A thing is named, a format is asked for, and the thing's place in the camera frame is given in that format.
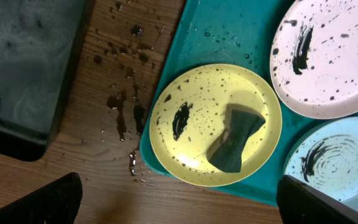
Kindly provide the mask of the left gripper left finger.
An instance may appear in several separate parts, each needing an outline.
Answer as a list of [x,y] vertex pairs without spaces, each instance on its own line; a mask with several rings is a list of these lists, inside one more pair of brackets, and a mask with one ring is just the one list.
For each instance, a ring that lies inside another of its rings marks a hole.
[[71,172],[0,208],[0,223],[73,224],[82,197],[80,176]]

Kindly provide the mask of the black water tray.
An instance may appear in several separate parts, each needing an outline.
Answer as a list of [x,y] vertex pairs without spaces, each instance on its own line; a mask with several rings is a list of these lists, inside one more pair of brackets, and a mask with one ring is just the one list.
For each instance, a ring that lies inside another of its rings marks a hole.
[[0,0],[0,154],[40,159],[58,134],[93,0]]

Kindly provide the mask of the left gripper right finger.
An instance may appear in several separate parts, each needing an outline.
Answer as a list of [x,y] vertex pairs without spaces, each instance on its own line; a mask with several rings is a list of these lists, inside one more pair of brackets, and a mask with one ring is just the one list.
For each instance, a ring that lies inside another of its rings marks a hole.
[[358,224],[358,212],[284,175],[278,182],[277,205],[284,224]]

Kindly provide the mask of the white dirty plate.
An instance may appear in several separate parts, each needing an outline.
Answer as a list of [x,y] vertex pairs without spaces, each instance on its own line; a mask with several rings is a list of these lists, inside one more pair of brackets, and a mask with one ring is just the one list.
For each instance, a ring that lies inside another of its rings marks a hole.
[[270,73],[276,94],[297,114],[358,112],[358,0],[295,1],[273,38]]

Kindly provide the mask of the light blue dirty plate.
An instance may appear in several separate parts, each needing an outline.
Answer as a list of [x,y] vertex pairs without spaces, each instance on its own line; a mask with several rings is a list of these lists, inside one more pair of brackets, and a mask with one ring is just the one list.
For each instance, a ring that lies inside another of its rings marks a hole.
[[283,174],[358,211],[358,116],[306,132],[288,153]]

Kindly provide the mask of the yellow plate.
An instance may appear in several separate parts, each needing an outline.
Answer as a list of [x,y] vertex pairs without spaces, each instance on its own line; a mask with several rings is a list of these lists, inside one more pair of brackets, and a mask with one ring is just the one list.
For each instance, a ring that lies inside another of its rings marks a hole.
[[[224,129],[228,104],[258,111],[265,124],[246,142],[239,173],[225,173],[207,160],[207,151]],[[203,187],[239,182],[258,171],[273,154],[282,132],[280,102],[258,74],[237,65],[194,68],[160,94],[150,116],[152,150],[169,174]]]

